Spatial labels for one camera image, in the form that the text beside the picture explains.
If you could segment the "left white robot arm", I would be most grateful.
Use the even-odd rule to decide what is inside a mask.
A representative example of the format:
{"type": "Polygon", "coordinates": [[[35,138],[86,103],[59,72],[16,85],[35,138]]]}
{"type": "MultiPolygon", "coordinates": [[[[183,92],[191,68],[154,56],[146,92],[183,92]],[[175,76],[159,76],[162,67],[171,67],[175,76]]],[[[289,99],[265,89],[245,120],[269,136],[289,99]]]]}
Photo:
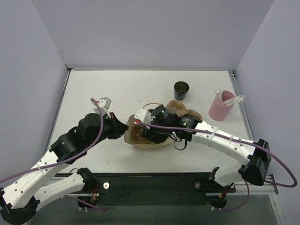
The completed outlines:
{"type": "Polygon", "coordinates": [[[100,141],[118,139],[128,130],[114,113],[100,116],[89,113],[78,126],[61,135],[44,156],[13,184],[0,191],[0,214],[11,225],[22,225],[32,219],[45,205],[73,192],[89,193],[97,187],[96,178],[88,168],[47,185],[58,172],[86,155],[85,150],[100,141]]]}

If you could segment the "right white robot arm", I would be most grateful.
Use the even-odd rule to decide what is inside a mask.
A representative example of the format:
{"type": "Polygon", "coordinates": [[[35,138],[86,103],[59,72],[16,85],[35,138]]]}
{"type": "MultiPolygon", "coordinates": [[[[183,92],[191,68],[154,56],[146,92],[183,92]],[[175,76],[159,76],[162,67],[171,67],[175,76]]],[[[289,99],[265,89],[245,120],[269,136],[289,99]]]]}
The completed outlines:
{"type": "Polygon", "coordinates": [[[271,157],[263,148],[268,142],[240,139],[211,126],[202,119],[185,113],[171,113],[163,105],[153,110],[138,109],[135,123],[144,126],[143,136],[154,143],[161,143],[171,137],[175,141],[199,143],[211,147],[235,159],[237,163],[228,168],[217,166],[208,179],[208,187],[213,191],[239,181],[262,186],[271,157]]]}

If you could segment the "beige paper bag with handles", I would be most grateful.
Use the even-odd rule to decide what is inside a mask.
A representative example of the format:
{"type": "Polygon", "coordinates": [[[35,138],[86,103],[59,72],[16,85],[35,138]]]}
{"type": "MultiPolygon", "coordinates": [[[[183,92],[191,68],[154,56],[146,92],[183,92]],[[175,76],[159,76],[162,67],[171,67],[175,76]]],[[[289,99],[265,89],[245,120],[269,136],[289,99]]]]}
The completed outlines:
{"type": "Polygon", "coordinates": [[[128,130],[123,135],[125,143],[138,148],[159,148],[172,142],[171,138],[168,137],[164,142],[156,144],[142,137],[144,126],[134,123],[134,115],[132,114],[126,123],[128,130]]]}

